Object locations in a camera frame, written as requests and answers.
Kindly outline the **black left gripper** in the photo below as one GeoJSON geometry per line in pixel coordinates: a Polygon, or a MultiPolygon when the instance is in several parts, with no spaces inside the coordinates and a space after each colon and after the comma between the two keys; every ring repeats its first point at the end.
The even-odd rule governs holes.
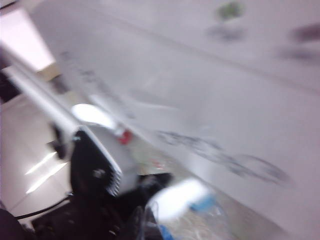
{"type": "Polygon", "coordinates": [[[115,240],[123,221],[112,202],[133,191],[138,166],[126,146],[101,126],[81,126],[70,155],[68,203],[34,219],[39,240],[115,240]]]}

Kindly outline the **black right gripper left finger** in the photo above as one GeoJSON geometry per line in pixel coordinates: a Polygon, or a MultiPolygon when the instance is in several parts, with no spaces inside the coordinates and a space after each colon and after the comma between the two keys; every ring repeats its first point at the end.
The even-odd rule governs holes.
{"type": "Polygon", "coordinates": [[[137,207],[124,228],[125,240],[144,240],[144,210],[142,207],[137,207]]]}

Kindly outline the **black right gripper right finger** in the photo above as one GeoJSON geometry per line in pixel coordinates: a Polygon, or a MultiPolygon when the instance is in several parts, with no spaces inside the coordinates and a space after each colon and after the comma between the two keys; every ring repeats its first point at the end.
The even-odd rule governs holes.
{"type": "Polygon", "coordinates": [[[157,224],[153,211],[150,207],[146,209],[146,239],[162,240],[163,236],[157,224]]]}

